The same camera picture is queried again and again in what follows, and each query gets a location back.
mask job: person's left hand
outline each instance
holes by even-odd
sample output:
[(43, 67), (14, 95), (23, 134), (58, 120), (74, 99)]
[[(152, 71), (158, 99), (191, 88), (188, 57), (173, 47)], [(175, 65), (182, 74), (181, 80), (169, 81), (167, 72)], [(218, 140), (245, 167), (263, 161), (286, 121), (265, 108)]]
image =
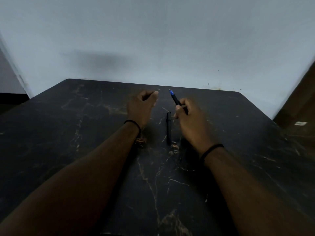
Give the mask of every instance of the person's left hand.
[(127, 104), (128, 119), (135, 121), (143, 129), (150, 119), (151, 109), (157, 98), (158, 91), (154, 90), (143, 90), (132, 97)]

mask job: black bracelet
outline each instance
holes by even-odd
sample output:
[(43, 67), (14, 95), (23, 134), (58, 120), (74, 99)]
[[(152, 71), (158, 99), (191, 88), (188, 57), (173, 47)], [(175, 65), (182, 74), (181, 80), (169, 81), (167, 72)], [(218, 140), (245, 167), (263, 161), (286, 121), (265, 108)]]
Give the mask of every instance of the black bracelet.
[(213, 145), (212, 147), (210, 147), (200, 158), (200, 163), (203, 164), (204, 163), (204, 159), (206, 158), (206, 156), (211, 152), (213, 151), (214, 149), (218, 148), (218, 147), (223, 147), (224, 146), (222, 144), (215, 144)]
[(126, 120), (126, 121), (124, 122), (124, 124), (127, 123), (127, 122), (132, 122), (133, 124), (135, 124), (135, 125), (139, 128), (139, 134), (137, 135), (137, 138), (139, 138), (139, 137), (141, 136), (141, 127), (138, 125), (138, 123), (136, 123), (136, 122), (133, 121), (133, 120)]

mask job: person's right arm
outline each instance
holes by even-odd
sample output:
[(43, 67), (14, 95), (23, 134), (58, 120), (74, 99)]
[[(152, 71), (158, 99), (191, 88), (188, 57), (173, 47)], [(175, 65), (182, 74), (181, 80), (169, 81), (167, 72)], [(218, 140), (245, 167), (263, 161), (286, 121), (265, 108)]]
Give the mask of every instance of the person's right arm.
[[(176, 106), (183, 136), (195, 147), (199, 156), (219, 143), (210, 130), (205, 115), (189, 99)], [(224, 148), (219, 147), (205, 158), (224, 196), (240, 235), (315, 235), (315, 222), (288, 207), (257, 182)]]

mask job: forearm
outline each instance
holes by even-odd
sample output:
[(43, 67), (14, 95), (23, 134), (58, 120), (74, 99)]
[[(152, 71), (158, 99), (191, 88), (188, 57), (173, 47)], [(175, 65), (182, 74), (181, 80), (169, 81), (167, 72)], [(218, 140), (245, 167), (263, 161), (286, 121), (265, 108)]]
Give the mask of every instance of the forearm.
[(124, 124), (87, 156), (31, 193), (0, 225), (1, 235), (84, 235), (97, 222), (138, 134)]
[(313, 235), (309, 219), (259, 184), (223, 148), (210, 153), (212, 171), (241, 235)]

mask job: table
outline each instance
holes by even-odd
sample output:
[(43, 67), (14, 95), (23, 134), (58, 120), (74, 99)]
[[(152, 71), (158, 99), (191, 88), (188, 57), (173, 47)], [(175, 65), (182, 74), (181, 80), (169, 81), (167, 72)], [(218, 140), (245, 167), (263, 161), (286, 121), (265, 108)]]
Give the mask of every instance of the table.
[[(94, 232), (116, 235), (236, 234), (211, 172), (166, 113), (169, 87), (67, 79), (0, 116), (0, 219), (64, 166), (85, 156), (126, 119), (128, 97), (159, 91), (151, 119), (134, 144), (108, 207)], [(242, 94), (172, 87), (207, 114), (226, 149), (286, 203), (315, 217), (315, 163), (301, 146)]]

